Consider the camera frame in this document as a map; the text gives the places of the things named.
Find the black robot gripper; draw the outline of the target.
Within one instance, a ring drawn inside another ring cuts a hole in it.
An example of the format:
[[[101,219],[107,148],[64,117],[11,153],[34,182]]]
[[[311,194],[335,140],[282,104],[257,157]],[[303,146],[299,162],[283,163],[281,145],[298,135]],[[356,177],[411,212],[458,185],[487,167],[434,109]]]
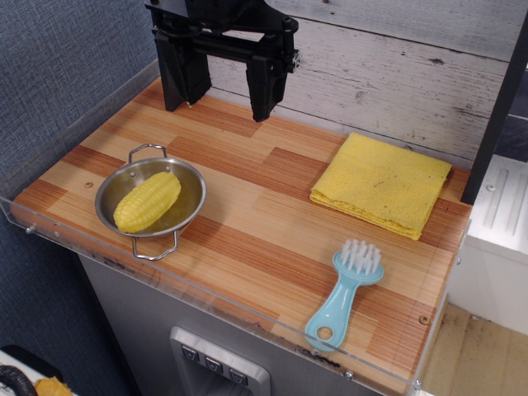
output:
[[[283,100],[299,65],[299,23],[264,1],[146,1],[153,16],[167,111],[197,103],[211,88],[207,55],[246,62],[256,122]]]

